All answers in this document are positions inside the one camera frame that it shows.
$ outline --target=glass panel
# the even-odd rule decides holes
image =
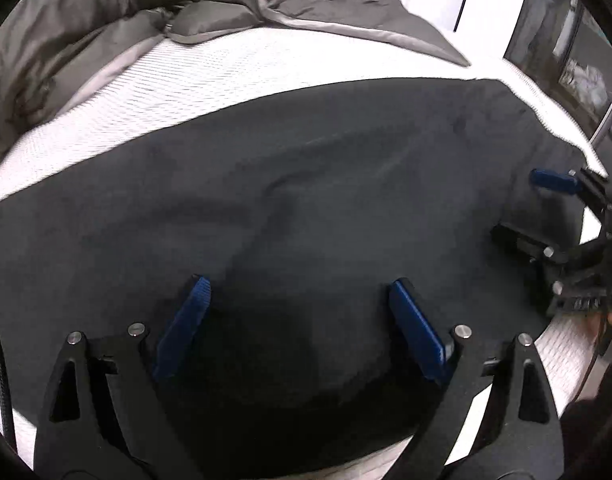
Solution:
[[[612,47],[579,0],[524,0],[506,59],[591,137],[609,107]]]

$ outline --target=gray blanket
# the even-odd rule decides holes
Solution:
[[[22,0],[0,28],[0,160],[168,37],[208,41],[262,23],[468,60],[398,0]]]

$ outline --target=textured white mattress surface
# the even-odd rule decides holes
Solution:
[[[446,36],[461,48],[454,36]],[[580,128],[534,82],[503,59],[462,51],[471,67],[389,44],[284,28],[256,28],[195,46],[164,40],[87,102],[25,134],[0,164],[0,200],[135,137],[221,108],[298,88],[392,77],[500,80],[548,131],[579,146],[589,167],[604,173]],[[597,234],[596,219],[586,214],[582,238]],[[10,344],[4,341],[4,349]],[[590,359],[592,342],[577,320],[558,318],[537,346],[561,413]],[[470,450],[486,400],[483,392],[474,401],[451,462]],[[18,413],[16,421],[20,455],[32,464],[35,428]],[[405,442],[299,477],[378,479]]]

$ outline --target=white cloth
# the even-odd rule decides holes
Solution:
[[[455,42],[451,34],[446,37]],[[394,77],[500,80],[535,111],[549,132],[579,146],[589,167],[605,174],[581,129],[534,82],[503,59],[464,54],[471,67],[385,43],[265,27],[195,46],[165,40],[86,103],[25,134],[0,164],[0,200],[135,137],[221,108],[298,88]],[[584,225],[591,226],[585,239],[596,236],[596,222]],[[538,341],[560,412],[585,370],[589,348],[577,323],[566,319],[555,320]],[[485,406],[485,395],[482,399]],[[481,417],[472,419],[453,458],[470,450],[468,435],[473,428],[476,433]],[[22,458],[31,463],[34,429],[18,426],[18,440]],[[403,446],[311,476],[337,480],[364,474],[377,479]]]

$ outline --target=silver screw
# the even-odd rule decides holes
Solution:
[[[517,340],[520,344],[524,346],[532,345],[532,337],[530,337],[526,332],[523,332],[517,336]]]
[[[472,330],[468,325],[457,325],[455,327],[455,335],[457,337],[461,337],[462,339],[468,339],[472,336]]]
[[[128,327],[128,333],[133,337],[143,334],[146,331],[146,326],[143,323],[133,323]]]
[[[564,290],[564,285],[563,285],[563,283],[561,283],[561,282],[555,282],[555,283],[553,283],[553,284],[552,284],[552,291],[553,291],[553,294],[555,294],[555,295],[557,295],[557,296],[560,296],[560,295],[561,295],[561,293],[563,292],[563,290]]]
[[[68,334],[68,344],[76,345],[81,341],[81,332],[71,332]]]

